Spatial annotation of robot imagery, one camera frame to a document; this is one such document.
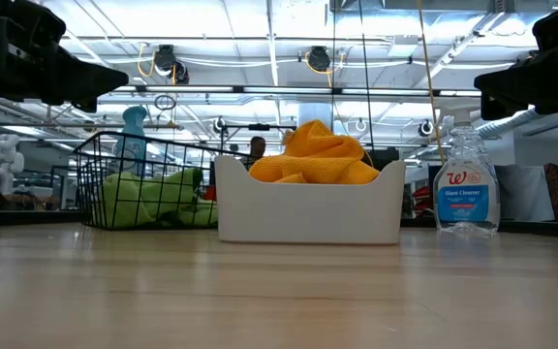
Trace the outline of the black stand bar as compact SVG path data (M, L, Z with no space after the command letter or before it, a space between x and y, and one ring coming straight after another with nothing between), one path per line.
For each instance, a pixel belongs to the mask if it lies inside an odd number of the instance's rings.
M223 125L220 127L220 149L223 150L227 142L235 136L240 130L267 132L271 130L291 130L295 131L296 126L270 125L264 123L246 124L246 125Z

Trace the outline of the red object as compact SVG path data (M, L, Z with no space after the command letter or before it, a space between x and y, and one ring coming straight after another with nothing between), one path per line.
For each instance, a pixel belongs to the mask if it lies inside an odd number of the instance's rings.
M431 191L423 186L412 194L412 209L416 217L432 217L434 215Z

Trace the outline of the white plastic bin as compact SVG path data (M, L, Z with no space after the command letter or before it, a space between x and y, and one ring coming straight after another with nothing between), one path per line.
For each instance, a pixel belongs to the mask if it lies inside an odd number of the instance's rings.
M368 184L268 183L229 156L215 159L219 239L237 243L394 245L406 164Z

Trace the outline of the gray fabric cover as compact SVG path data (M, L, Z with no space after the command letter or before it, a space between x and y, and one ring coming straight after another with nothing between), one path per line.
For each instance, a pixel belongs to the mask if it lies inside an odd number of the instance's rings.
M543 167L496 166L501 198L501 218L523 222L554 221Z

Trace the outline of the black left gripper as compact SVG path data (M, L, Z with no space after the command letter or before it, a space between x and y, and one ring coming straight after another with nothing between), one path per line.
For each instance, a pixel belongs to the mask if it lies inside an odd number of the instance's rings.
M96 98L129 82L126 73L88 63L59 46L65 22L32 0L0 0L0 98L67 100L96 112Z

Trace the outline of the person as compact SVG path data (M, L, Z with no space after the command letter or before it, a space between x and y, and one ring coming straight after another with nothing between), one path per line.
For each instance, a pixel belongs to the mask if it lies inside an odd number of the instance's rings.
M249 170L258 160L264 157L266 142L263 137L255 136L249 142L249 153L240 159L240 162Z

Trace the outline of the orange microfiber towel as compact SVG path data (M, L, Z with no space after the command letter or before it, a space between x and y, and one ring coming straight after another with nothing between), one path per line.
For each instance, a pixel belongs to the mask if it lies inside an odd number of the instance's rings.
M262 182L368 184L380 172L353 157L293 157L277 155L258 160L249 175Z
M360 161L364 149L350 136L335 135L321 120L309 121L284 137L283 155L307 159Z

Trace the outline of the silver ventilation duct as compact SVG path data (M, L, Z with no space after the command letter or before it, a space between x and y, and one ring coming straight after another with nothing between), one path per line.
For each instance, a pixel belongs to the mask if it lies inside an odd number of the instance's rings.
M513 116L489 121L478 127L477 132L484 139L495 138L541 117L534 110L519 111Z

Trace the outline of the long ceiling light rail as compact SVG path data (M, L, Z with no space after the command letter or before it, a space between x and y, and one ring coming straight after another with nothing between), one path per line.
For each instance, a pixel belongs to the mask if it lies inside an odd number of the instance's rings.
M374 95L425 97L427 89L414 88L353 88L353 87L289 87L289 86L219 86L219 85L127 85L112 93L236 93L293 95Z

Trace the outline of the clear glass cleaner spray bottle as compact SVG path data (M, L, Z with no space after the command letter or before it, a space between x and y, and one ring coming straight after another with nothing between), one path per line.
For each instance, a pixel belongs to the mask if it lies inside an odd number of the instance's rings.
M499 182L471 117L480 106L470 98L439 104L441 115L452 118L447 161L433 181L435 218L441 234L493 238L498 233Z

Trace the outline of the black monitor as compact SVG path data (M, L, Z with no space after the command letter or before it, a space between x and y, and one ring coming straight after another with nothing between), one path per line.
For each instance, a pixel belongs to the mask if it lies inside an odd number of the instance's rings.
M399 151L395 147L386 147L382 149L366 150L362 162L381 171L386 165L399 159Z

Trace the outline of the white robot figure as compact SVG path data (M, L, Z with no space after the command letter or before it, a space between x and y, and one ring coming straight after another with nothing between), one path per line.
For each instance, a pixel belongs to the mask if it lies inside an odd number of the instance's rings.
M0 193L13 193L15 174L24 169L24 156L16 151L20 137L15 134L0 135Z

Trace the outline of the blue capped bottle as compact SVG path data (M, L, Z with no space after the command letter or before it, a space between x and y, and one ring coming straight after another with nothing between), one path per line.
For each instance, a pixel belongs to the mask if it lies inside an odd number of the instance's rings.
M119 162L117 168L121 172L142 176L147 145L143 121L147 117L147 110L142 106L129 107L123 112L122 117L124 127L114 147L114 155L118 157Z

